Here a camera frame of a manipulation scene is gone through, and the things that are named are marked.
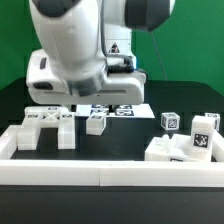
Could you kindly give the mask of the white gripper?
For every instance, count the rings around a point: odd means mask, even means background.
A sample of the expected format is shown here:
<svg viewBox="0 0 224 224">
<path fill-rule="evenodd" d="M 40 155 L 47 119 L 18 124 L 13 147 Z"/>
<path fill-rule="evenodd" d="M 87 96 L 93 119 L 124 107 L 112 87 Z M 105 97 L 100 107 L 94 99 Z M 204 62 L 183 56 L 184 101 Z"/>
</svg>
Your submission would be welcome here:
<svg viewBox="0 0 224 224">
<path fill-rule="evenodd" d="M 28 64 L 26 84 L 31 98 L 38 104 L 141 104 L 144 102 L 143 72 L 100 75 L 71 82 L 52 73 L 43 50 L 34 51 Z"/>
</svg>

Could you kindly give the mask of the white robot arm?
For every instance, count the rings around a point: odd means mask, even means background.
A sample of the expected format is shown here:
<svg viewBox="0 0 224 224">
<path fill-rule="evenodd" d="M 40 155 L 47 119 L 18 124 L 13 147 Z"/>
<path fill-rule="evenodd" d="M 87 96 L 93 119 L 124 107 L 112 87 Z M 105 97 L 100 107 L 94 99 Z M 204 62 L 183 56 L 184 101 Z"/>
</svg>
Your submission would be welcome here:
<svg viewBox="0 0 224 224">
<path fill-rule="evenodd" d="M 29 0 L 41 48 L 31 54 L 26 84 L 39 104 L 141 104 L 146 75 L 110 65 L 105 26 L 151 32 L 175 0 Z"/>
</svg>

